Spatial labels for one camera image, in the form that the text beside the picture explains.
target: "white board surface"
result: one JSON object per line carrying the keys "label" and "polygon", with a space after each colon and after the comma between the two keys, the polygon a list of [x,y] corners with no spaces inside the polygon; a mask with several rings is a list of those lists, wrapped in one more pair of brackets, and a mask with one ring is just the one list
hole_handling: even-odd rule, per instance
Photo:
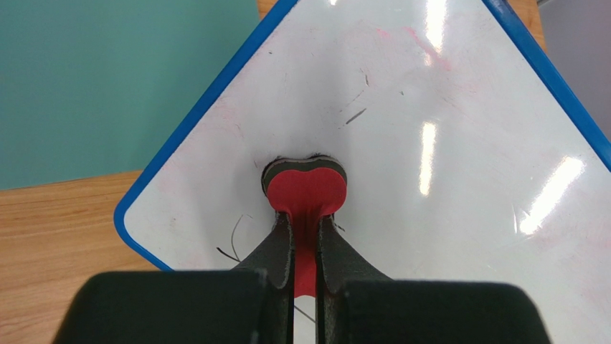
{"label": "white board surface", "polygon": [[233,267],[237,220],[240,259],[273,223],[263,168],[323,153],[390,277],[509,282],[555,343],[611,341],[611,173],[481,0],[299,1],[205,110],[118,211],[158,266]]}

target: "wooden desk surface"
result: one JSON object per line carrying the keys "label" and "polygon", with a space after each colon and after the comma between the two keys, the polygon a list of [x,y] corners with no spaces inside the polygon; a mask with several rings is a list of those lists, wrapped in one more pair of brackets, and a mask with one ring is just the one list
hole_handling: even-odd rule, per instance
{"label": "wooden desk surface", "polygon": [[[258,0],[263,17],[276,0]],[[536,0],[509,3],[545,48]],[[48,343],[98,272],[154,267],[116,234],[113,212],[139,171],[0,191],[0,343]]]}

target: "gray wall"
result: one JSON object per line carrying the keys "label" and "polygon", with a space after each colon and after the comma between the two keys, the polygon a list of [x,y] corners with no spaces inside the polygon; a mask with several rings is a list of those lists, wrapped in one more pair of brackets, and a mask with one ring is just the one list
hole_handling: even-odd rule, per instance
{"label": "gray wall", "polygon": [[539,11],[550,60],[611,138],[611,0],[548,0]]}

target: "teal wall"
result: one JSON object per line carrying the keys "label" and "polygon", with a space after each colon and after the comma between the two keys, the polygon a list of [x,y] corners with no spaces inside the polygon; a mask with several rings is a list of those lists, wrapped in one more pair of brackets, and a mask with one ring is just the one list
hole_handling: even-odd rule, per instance
{"label": "teal wall", "polygon": [[255,0],[0,0],[0,189],[144,168]]}

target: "red foam piece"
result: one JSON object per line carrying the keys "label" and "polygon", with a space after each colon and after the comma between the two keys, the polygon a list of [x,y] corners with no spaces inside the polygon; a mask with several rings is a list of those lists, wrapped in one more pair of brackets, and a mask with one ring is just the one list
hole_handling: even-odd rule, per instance
{"label": "red foam piece", "polygon": [[295,297],[316,296],[316,244],[321,217],[338,211],[348,188],[331,168],[283,171],[267,188],[267,198],[276,211],[290,217],[295,239]]}

